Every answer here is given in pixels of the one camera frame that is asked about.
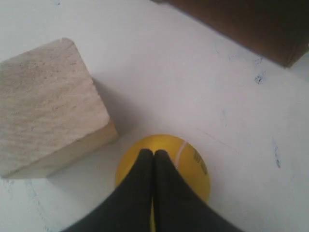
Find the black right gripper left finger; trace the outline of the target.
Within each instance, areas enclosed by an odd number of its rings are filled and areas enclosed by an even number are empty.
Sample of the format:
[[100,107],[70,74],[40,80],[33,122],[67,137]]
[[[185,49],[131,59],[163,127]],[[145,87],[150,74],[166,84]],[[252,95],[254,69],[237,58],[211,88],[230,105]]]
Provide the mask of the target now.
[[140,150],[132,168],[112,194],[65,232],[149,232],[154,155]]

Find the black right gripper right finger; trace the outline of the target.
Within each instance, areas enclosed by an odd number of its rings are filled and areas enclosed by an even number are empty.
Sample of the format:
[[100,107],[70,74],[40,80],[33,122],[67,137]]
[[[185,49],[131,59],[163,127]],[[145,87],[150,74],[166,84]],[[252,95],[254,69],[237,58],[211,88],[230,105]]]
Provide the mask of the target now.
[[189,187],[168,153],[154,154],[154,223],[157,232],[239,232]]

